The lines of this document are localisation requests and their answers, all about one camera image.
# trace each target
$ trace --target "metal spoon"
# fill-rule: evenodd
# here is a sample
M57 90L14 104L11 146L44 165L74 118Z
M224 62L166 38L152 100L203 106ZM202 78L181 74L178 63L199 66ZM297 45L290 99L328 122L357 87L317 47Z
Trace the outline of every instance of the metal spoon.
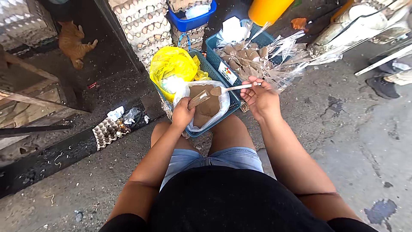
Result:
M252 84L248 84L248 85L239 85L239 86L234 86L234 87L230 87L230 88L225 88L225 87L214 87L211 91L210 94L214 95L214 96L220 96L222 94L224 94L227 91L230 90L239 90L239 89L246 89L246 88L250 88L252 87Z

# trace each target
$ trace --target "shoe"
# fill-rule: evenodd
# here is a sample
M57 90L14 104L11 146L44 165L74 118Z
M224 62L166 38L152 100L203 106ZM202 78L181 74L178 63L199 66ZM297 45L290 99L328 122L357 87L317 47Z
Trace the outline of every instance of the shoe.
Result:
M399 98L400 95L395 90L395 83L384 80L383 77L373 77L366 80L366 83L375 93L385 99Z

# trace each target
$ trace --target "person's left hand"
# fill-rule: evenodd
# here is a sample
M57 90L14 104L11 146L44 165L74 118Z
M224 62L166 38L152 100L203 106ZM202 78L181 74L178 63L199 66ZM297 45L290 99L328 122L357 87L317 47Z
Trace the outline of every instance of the person's left hand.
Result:
M194 111L196 109L196 107L192 108L191 110L187 109L187 105L189 104L190 100L190 97L184 97L180 99L175 109L173 110L172 125L182 131L192 120Z

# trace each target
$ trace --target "blue basket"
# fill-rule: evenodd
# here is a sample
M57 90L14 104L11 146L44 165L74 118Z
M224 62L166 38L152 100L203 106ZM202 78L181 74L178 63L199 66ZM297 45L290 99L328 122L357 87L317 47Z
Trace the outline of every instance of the blue basket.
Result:
M243 25L245 22L248 22L248 21L250 21L250 20L249 20L249 19L242 19L242 20L240 21L240 24ZM258 30L260 30L260 29L261 29L261 27L259 27L258 25L256 25L256 24L253 23L252 29L250 30L250 38L251 38L254 34L256 34L256 32L257 32ZM229 65L228 65L224 60L222 60L222 59L218 56L218 54L216 54L216 52L213 51L213 49L216 48L216 42L217 42L217 40L218 40L218 39L216 38L216 34L214 34L213 36L209 37L209 38L206 40L206 46L207 46L207 61L209 61L210 64L213 66L213 68L215 68L216 70L219 70L220 63L222 62L223 65L225 65L227 69L229 69L234 75L236 75L237 80L236 80L233 84L231 84L228 79L225 79L225 83L226 83L226 84L228 84L229 86L242 85L242 81L239 79L239 76L236 74L236 72L234 72L234 71L229 67ZM258 35L256 38L254 38L254 39L252 40L252 42L257 43L257 44L259 45L259 48L262 48L262 47L264 47L264 46L272 43L273 40L274 40L274 38L273 38L271 35L269 35L267 32L264 31L264 32L262 32L260 35ZM282 61L282 59L280 58L280 61L277 61L277 60L273 60L273 59L272 59L272 61L275 62L275 63L278 63L278 62L280 63L280 62ZM235 91L237 94L240 95L240 90L234 90L234 91Z
M198 28L202 26L203 24L206 24L209 21L210 15L213 14L216 11L216 2L215 0L212 1L211 7L209 12L206 14L203 14L201 16L198 16L193 19L180 19L176 16L175 13L170 9L169 6L169 12L166 14L166 18L175 25L175 27L181 31L181 32L186 32L195 28Z
M212 78L212 80L217 80L223 83L223 85L225 87L230 87L224 80L224 78L211 66L211 64L206 60L206 58L202 55L201 52L199 52L198 50L190 50L188 51L189 55L191 57L194 57L195 55L197 55L197 58L199 58L200 61L200 69L202 71L208 72L209 73L209 77ZM157 89L157 91L159 92L159 94L161 95L161 97L163 99L166 99L162 92L160 91L160 89L158 88L157 85L154 85ZM214 122L212 125L206 127L203 131L199 131L199 132L191 132L190 130L188 130L186 128L186 132L188 133L188 135L190 137L197 137L199 135L201 135L202 133L206 132L207 130L209 130L210 128L212 128L214 125L218 124L221 120L223 120L224 118L226 118L227 116L229 116L231 113L235 112L235 110L239 109L240 107L240 97L238 97L236 94L233 93L233 91L228 91L229 93L229 97L230 97L230 106L229 109L227 110L227 112L216 122Z

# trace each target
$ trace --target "yellow plastic bag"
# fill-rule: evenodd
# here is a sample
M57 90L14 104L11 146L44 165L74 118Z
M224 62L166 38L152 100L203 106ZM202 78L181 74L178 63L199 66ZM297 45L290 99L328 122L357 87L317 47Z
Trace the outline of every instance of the yellow plastic bag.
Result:
M174 76L184 81L193 81L197 73L197 65L184 49L166 46L153 57L150 64L150 79L159 87L166 100L173 102L174 94L166 92L161 86L161 80Z
M197 56L193 57L193 61L197 66L197 73L194 76L194 80L212 80L212 78L209 77L208 72L203 72L202 70L200 70L200 60Z

